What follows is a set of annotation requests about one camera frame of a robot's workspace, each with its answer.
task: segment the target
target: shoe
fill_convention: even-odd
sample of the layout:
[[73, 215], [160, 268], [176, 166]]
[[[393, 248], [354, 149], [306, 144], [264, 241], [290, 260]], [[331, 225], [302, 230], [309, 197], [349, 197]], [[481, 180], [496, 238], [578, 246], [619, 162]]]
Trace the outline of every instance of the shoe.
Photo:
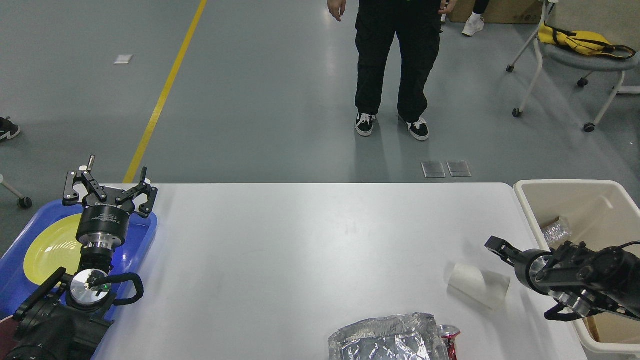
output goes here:
[[477, 20], [469, 18], [465, 24], [465, 29], [462, 31], [462, 35], [472, 37], [478, 31], [482, 31], [482, 29], [484, 29], [484, 17], [479, 17]]
[[20, 134], [20, 126], [9, 121], [9, 118], [0, 117], [0, 142], [11, 140]]
[[360, 136], [369, 136], [373, 130], [373, 122], [377, 120], [375, 115], [369, 115], [365, 113], [358, 113], [356, 119], [356, 132]]
[[416, 140], [423, 142], [429, 138], [429, 128], [427, 127], [427, 122], [422, 117], [414, 123], [406, 122], [400, 116], [398, 116], [398, 119], [409, 127], [409, 133]]

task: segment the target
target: aluminum foil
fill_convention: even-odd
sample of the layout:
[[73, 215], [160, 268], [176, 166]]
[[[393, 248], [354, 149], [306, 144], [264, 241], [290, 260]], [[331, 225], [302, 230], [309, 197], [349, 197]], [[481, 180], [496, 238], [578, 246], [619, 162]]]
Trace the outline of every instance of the aluminum foil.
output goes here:
[[362, 320], [329, 337], [330, 360], [449, 360], [431, 314]]
[[551, 249], [557, 249], [565, 241], [571, 238], [571, 229], [569, 228], [569, 220], [566, 217], [559, 217], [556, 221], [542, 229], [542, 234]]

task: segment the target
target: hand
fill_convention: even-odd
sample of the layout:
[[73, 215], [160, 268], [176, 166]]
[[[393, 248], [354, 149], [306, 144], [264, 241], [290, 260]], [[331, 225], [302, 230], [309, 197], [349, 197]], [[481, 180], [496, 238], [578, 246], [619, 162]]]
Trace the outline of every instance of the hand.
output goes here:
[[438, 15], [451, 13], [453, 11], [453, 8], [456, 7], [457, 2], [458, 0], [449, 0], [449, 5], [447, 5], [447, 0], [442, 0], [440, 2], [440, 10], [438, 11]]
[[336, 20], [342, 21], [341, 17], [344, 15], [344, 10], [347, 8], [347, 0], [326, 0], [327, 7], [331, 16]]

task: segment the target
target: black sneaker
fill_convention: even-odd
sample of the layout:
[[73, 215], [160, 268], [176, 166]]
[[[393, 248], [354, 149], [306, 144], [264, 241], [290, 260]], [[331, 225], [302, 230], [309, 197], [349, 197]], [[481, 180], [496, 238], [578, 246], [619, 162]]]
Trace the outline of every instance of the black sneaker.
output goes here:
[[356, 119], [356, 132], [360, 136], [369, 136], [373, 130], [373, 122], [377, 120], [375, 115], [369, 115], [365, 113], [358, 113]]
[[0, 117], [0, 142], [11, 140], [20, 134], [20, 126], [9, 121], [10, 117]]
[[427, 127], [427, 122], [422, 117], [414, 123], [406, 122], [400, 116], [398, 116], [398, 119], [403, 121], [409, 127], [409, 133], [416, 140], [423, 142], [429, 138], [429, 128]]

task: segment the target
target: person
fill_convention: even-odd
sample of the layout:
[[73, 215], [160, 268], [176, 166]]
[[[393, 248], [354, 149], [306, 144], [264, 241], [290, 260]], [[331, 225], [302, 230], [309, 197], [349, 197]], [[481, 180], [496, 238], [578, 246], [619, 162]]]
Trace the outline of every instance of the person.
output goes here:
[[[356, 132], [369, 136], [382, 102], [382, 83], [387, 56], [394, 37], [398, 37], [402, 58], [398, 119], [420, 141], [429, 138], [422, 118], [428, 102], [424, 85], [440, 47], [440, 16], [451, 13], [457, 0], [360, 0], [356, 18], [358, 108]], [[347, 0], [327, 0], [329, 13], [342, 20]]]
[[20, 126], [9, 121], [10, 117], [0, 117], [0, 142], [11, 140], [20, 134]]
[[486, 11], [487, 6], [489, 6], [489, 0], [476, 0], [474, 11], [471, 13], [469, 20], [467, 20], [465, 24], [465, 28], [462, 30], [463, 35], [472, 37], [478, 31], [484, 29], [484, 18], [482, 18], [482, 14]]

